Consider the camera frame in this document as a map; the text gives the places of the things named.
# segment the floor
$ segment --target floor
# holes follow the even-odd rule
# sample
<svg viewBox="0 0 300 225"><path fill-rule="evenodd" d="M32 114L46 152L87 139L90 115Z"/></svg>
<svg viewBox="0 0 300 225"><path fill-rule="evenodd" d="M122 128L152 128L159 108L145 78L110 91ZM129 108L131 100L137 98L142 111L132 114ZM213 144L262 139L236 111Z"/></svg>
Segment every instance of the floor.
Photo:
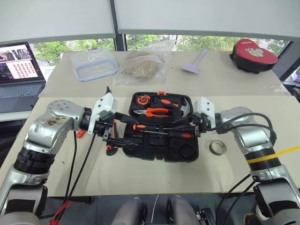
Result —
<svg viewBox="0 0 300 225"><path fill-rule="evenodd" d="M166 209L167 201L170 196L173 195L159 195L152 224L167 224ZM180 196L185 198L196 211L207 207L210 208L214 218L216 217L216 209L221 200L221 196L223 197L223 195L220 194L188 194ZM147 221L151 221L153 205L157 195L110 195L94 197L94 202L90 204L72 202L61 219L60 225L110 225L119 207L134 197L139 197L147 205ZM229 198L225 201L219 214L219 221L224 220L226 210L231 206L234 200L235 198ZM44 215L55 213L60 207L60 204L61 200L48 198ZM254 195L242 197L233 208L227 225L242 225L242 218L246 213L254 211L255 205ZM42 225L49 225L49 219L43 219L41 223ZM263 225L271 224L270 220L263 222Z"/></svg>

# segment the yellow cable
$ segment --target yellow cable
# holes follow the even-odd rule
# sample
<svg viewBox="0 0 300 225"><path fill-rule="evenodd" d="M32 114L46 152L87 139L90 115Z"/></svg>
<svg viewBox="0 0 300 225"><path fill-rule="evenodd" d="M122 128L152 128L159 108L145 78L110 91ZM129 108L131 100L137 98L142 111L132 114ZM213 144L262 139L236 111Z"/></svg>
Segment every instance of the yellow cable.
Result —
<svg viewBox="0 0 300 225"><path fill-rule="evenodd" d="M290 149L286 149L286 150L277 152L277 153L272 154L272 155L263 156L263 157L259 157L259 158L249 159L249 160L247 160L247 162L248 162L249 164L250 164L250 163L258 163L258 162L262 162L262 161L265 161L265 160L277 158L279 155L286 154L286 153L288 153L288 152L295 151L295 150L297 150L297 149L300 149L300 145L299 145L299 146L296 146L296 147L293 147L293 148L290 148Z"/></svg>

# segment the black plastic case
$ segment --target black plastic case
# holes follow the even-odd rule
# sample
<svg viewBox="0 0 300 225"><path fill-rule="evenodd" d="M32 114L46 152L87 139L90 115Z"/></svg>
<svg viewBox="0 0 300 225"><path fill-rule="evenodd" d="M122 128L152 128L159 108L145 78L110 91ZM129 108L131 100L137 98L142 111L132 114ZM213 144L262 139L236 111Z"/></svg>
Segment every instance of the black plastic case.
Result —
<svg viewBox="0 0 300 225"><path fill-rule="evenodd" d="M139 96L144 95L150 96L149 104L146 106L138 105L136 102L137 98L139 98ZM146 108L168 108L168 106L161 103L161 99L167 99L179 105L185 105L186 102L184 99L186 99L190 105L190 112L187 114L187 116L193 114L193 106L191 99L186 95L168 93L165 94L164 92L137 92L132 97L132 101L129 108L129 115L136 118L139 121L139 124L155 125L157 128L159 128L157 130L158 132L168 133L169 130L165 130L163 128L173 128L179 125L174 125L173 122L182 117L183 113L180 109L169 108L171 112L168 114L169 117L166 118L147 118L143 114L136 114L133 112L134 110ZM190 122L187 122L185 120L185 122L181 123L180 125L187 125L189 123ZM199 155L198 140L196 137L194 137L193 140L182 140L174 137L169 137L169 135L151 134L140 131L134 131L132 129L132 125L127 124L124 132L124 138L139 144L135 147L123 148L124 153L129 157L147 160L154 160L154 158L165 159L166 162L191 162L196 160Z"/></svg>

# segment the plastic bag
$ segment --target plastic bag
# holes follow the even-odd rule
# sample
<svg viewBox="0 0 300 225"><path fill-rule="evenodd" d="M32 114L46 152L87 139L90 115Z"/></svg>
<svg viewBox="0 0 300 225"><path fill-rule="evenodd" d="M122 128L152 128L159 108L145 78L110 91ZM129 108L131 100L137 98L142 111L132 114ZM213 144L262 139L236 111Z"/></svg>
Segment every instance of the plastic bag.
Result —
<svg viewBox="0 0 300 225"><path fill-rule="evenodd" d="M174 41L163 41L131 52L121 63L114 85L164 82L172 60Z"/></svg>

